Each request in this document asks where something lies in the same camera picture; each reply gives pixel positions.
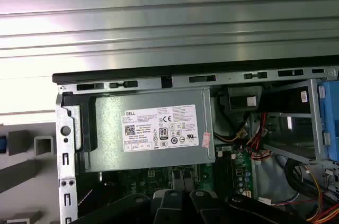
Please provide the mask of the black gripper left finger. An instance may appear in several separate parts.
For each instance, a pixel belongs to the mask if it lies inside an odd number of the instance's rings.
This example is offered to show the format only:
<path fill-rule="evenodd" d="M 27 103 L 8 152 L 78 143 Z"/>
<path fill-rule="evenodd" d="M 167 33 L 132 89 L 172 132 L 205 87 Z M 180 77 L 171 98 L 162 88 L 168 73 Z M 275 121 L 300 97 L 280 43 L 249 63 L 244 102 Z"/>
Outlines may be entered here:
<path fill-rule="evenodd" d="M 131 194 L 72 223 L 181 223 L 183 192 L 160 190 L 154 198 Z"/>

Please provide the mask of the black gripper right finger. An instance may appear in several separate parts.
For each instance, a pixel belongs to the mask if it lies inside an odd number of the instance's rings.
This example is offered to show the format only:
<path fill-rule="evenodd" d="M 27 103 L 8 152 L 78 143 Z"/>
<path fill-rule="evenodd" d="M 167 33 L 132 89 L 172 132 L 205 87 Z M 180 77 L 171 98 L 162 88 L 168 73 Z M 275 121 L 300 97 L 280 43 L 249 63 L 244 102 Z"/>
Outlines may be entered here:
<path fill-rule="evenodd" d="M 192 203 L 204 223 L 311 223 L 244 195 L 221 200 L 213 192 L 191 192 Z"/>

